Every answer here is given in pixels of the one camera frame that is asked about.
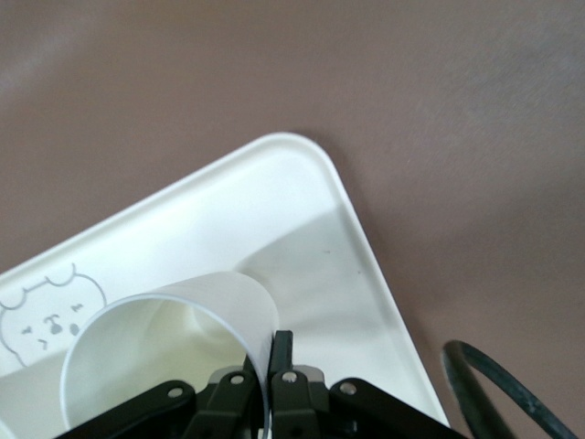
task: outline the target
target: white tray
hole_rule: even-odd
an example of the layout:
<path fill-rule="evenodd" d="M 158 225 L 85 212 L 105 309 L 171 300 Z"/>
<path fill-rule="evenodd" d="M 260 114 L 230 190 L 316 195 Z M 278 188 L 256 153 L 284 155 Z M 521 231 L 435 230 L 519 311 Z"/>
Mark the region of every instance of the white tray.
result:
<path fill-rule="evenodd" d="M 19 439 L 61 433 L 71 333 L 105 303 L 224 270 L 271 292 L 296 364 L 447 423 L 333 164 L 296 134 L 264 136 L 2 274 L 0 418 Z"/>

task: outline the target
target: black cable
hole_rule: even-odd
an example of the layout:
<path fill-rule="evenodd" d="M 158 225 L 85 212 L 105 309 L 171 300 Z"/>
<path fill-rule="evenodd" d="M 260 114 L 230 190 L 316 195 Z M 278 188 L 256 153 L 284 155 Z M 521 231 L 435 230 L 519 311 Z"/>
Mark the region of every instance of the black cable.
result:
<path fill-rule="evenodd" d="M 442 363 L 465 421 L 476 439 L 512 439 L 512 434 L 472 373 L 485 375 L 553 439 L 577 439 L 531 391 L 482 351 L 459 340 L 450 341 Z"/>

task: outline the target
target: plastic cup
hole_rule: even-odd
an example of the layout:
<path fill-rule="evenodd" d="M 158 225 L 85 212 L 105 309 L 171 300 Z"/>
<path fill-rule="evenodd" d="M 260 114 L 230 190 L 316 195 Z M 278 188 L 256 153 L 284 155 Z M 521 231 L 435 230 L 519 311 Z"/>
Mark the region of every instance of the plastic cup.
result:
<path fill-rule="evenodd" d="M 208 274 L 106 306 L 65 357 L 65 424 L 84 423 L 167 380 L 201 391 L 215 370 L 241 365 L 246 355 L 261 383 L 268 422 L 266 373 L 277 328 L 268 292 L 240 273 Z"/>

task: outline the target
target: cartoon face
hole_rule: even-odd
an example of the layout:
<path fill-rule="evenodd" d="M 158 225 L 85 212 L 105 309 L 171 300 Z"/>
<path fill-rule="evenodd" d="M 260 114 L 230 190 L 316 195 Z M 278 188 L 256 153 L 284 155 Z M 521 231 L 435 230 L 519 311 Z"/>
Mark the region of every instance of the cartoon face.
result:
<path fill-rule="evenodd" d="M 72 265 L 66 282 L 45 278 L 23 290 L 18 306 L 0 307 L 0 341 L 29 366 L 67 349 L 83 324 L 105 305 L 100 286 Z"/>

